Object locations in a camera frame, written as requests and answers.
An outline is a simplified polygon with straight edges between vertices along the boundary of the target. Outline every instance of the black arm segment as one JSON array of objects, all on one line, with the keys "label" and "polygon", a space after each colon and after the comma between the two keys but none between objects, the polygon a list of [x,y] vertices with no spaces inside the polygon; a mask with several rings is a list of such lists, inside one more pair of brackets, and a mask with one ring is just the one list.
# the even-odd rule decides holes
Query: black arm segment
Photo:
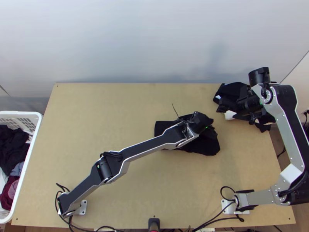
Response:
[{"label": "black arm segment", "polygon": [[212,119],[194,112],[190,121],[180,121],[167,128],[162,135],[138,143],[121,151],[109,151],[101,154],[92,166],[90,175],[71,192],[58,197],[60,214],[68,217],[80,207],[81,201],[103,184],[111,183],[124,175],[131,161],[158,150],[173,150],[197,138],[203,130],[211,125]]}]

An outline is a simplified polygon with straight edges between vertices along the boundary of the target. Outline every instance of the white laundry basket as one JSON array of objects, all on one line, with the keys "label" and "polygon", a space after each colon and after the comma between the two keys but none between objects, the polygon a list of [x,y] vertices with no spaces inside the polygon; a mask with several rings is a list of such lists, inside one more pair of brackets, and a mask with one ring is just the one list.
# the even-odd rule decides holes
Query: white laundry basket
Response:
[{"label": "white laundry basket", "polygon": [[[11,129],[21,128],[24,131],[32,134],[32,140],[29,146],[29,150],[22,168],[22,172],[19,178],[18,186],[13,199],[11,211],[0,208],[0,224],[9,222],[15,210],[16,201],[22,186],[22,182],[25,177],[27,166],[30,160],[32,148],[36,140],[36,135],[39,130],[42,121],[42,115],[38,112],[21,112],[21,111],[0,111],[0,125],[7,125]],[[5,185],[5,175],[0,175],[0,192],[2,192]]]}]

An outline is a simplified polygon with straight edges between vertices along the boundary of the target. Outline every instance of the black cloth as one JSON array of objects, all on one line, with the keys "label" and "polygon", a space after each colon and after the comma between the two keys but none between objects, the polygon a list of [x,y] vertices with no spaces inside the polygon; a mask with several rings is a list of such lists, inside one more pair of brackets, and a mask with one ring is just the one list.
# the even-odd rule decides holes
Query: black cloth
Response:
[{"label": "black cloth", "polygon": [[[179,119],[190,120],[192,114],[184,115],[179,117]],[[157,137],[162,135],[165,129],[179,123],[178,120],[175,121],[157,121],[154,126],[154,136]],[[220,150],[219,141],[217,139],[217,133],[214,127],[208,126],[199,137],[192,140],[190,143],[177,148],[177,150],[184,150],[186,152],[194,152],[202,155],[215,155]]]},{"label": "black cloth", "polygon": [[23,162],[29,149],[28,133],[0,125],[0,167],[8,176],[16,164]]},{"label": "black cloth", "polygon": [[[221,84],[218,91],[216,92],[213,101],[217,103],[218,109],[217,112],[225,113],[227,110],[234,111],[237,113],[236,110],[236,102],[241,97],[241,91],[247,92],[249,86],[241,83],[241,82],[234,82],[230,84]],[[235,114],[233,116],[235,119],[250,121],[251,115],[242,116]],[[263,114],[258,117],[259,123],[253,123],[262,133],[265,131],[270,131],[271,125],[265,125],[266,123],[274,123],[274,117],[271,116],[266,111],[263,111]]]}]

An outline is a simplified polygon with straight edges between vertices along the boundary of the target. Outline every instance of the cable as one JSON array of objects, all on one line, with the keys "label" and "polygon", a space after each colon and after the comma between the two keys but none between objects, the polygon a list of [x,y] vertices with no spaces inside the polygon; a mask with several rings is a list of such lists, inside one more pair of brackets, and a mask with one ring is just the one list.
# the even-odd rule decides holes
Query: cable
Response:
[{"label": "cable", "polygon": [[279,154],[279,155],[277,155],[277,158],[279,158],[279,156],[281,156],[284,152],[286,152],[287,150],[285,149],[285,147],[283,148],[283,151]]},{"label": "cable", "polygon": [[304,172],[304,175],[302,176],[302,178],[299,180],[299,182],[297,184],[295,184],[290,189],[278,192],[278,196],[282,197],[282,196],[285,196],[285,195],[288,195],[288,194],[294,192],[297,188],[299,188],[302,184],[304,184],[306,182],[307,178],[308,178],[308,172],[306,171],[306,172]]},{"label": "cable", "polygon": [[[57,184],[57,186],[59,186],[61,189],[62,189],[62,188],[67,189],[66,187],[61,186],[60,184]],[[56,208],[57,213],[58,213],[57,198],[58,198],[58,194],[59,194],[59,193],[63,193],[63,192],[62,192],[62,191],[58,191],[58,192],[56,193],[55,208]],[[61,215],[59,215],[59,217],[61,218],[61,220],[63,220],[63,221],[69,226],[69,229],[70,229],[71,232],[75,232],[75,231],[72,229],[72,227],[75,228],[75,229],[78,229],[78,230],[80,230],[80,231],[84,231],[84,232],[93,232],[93,230],[86,230],[86,229],[83,229],[83,228],[79,228],[79,227],[77,227],[77,226],[75,226],[75,225],[72,225],[71,221],[72,221],[73,215],[69,217],[69,221],[68,221],[68,222],[67,222]],[[111,227],[111,226],[107,226],[107,225],[104,225],[104,226],[99,227],[99,228],[96,230],[96,232],[98,232],[98,231],[99,231],[100,229],[102,229],[102,228],[109,228],[109,229],[111,229],[111,230],[113,230],[113,231],[123,232],[122,230],[116,230],[115,228],[113,228],[113,227]]]},{"label": "cable", "polygon": [[304,112],[304,115],[306,116],[306,121],[305,121],[305,123],[302,127],[304,128],[304,131],[306,131],[305,126],[306,126],[306,123],[307,123],[307,120],[308,120],[307,112]]},{"label": "cable", "polygon": [[215,223],[215,222],[219,222],[219,221],[223,221],[223,220],[229,220],[229,219],[238,219],[238,220],[241,221],[241,222],[243,222],[242,220],[244,220],[243,218],[239,217],[238,214],[236,214],[236,217],[220,218],[220,219],[214,220],[214,221],[212,221],[212,222],[209,222],[209,223],[205,224],[205,225],[203,226],[203,228],[206,227],[206,226],[208,226],[208,225],[210,225],[210,224],[213,224],[213,223]]},{"label": "cable", "polygon": [[227,199],[227,198],[225,198],[225,197],[223,196],[222,190],[225,189],[225,188],[228,188],[228,189],[232,190],[233,193],[235,193],[234,189],[232,189],[231,187],[229,187],[229,186],[223,186],[223,187],[220,189],[221,197],[224,198],[224,199],[227,200],[227,201],[234,201],[234,199]]},{"label": "cable", "polygon": [[218,222],[218,221],[223,221],[223,220],[228,220],[228,219],[238,219],[239,221],[241,222],[244,222],[244,219],[239,217],[238,214],[236,214],[236,217],[229,217],[229,218],[221,218],[221,219],[217,219],[217,220],[214,220],[216,219],[218,216],[220,216],[220,214],[222,214],[226,208],[228,208],[231,204],[234,204],[235,203],[235,200],[233,200],[231,203],[229,203],[227,206],[225,206],[221,211],[220,213],[218,213],[216,216],[214,216],[212,219],[208,220],[207,222],[203,223],[202,225],[198,226],[197,228],[195,228],[194,230],[192,230],[192,232],[195,232],[195,231],[198,231],[212,223],[215,223],[215,222]]},{"label": "cable", "polygon": [[58,187],[60,187],[60,188],[62,189],[63,192],[65,192],[65,189],[66,189],[68,192],[70,192],[70,190],[69,190],[67,187],[64,187],[63,185],[58,184],[58,183],[56,183],[56,185],[57,185]]},{"label": "cable", "polygon": [[279,230],[280,232],[282,232],[282,230],[280,230],[276,225],[274,225],[274,227],[276,227],[277,228],[277,230]]},{"label": "cable", "polygon": [[176,115],[177,115],[177,120],[179,119],[179,115],[177,114],[177,111],[175,110],[175,107],[174,107],[174,105],[173,104],[171,104],[172,105],[172,107],[173,107],[173,109],[174,109],[174,111],[175,111],[175,113],[176,113]]}]

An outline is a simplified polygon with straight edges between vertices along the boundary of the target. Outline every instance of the floor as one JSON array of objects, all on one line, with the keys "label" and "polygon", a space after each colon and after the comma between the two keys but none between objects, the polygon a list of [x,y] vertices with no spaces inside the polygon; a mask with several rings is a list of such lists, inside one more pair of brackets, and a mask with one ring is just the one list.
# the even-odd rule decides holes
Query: floor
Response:
[{"label": "floor", "polygon": [[[281,151],[284,148],[284,145],[282,143],[281,136],[279,134],[279,131],[276,127],[273,127],[270,132],[273,146],[275,148],[276,154],[281,153]],[[289,159],[287,156],[287,153],[283,153],[278,158],[279,164],[281,169],[284,169],[289,164]],[[309,203],[302,204],[302,205],[294,205],[293,211],[296,218],[296,224],[291,225],[278,225],[278,228],[282,232],[289,232],[289,231],[295,231],[295,232],[307,232],[309,228],[309,222],[308,222],[308,215],[309,215]],[[274,226],[263,226],[263,227],[238,227],[238,228],[216,228],[216,231],[247,231],[248,229],[252,229],[252,231],[259,231],[259,232],[279,232],[278,229],[276,229]],[[125,232],[147,232],[148,230],[132,230],[127,229]],[[12,226],[7,225],[5,228],[5,232],[70,232],[69,229],[63,229],[63,228],[45,228],[45,227],[23,227],[23,226]]]}]

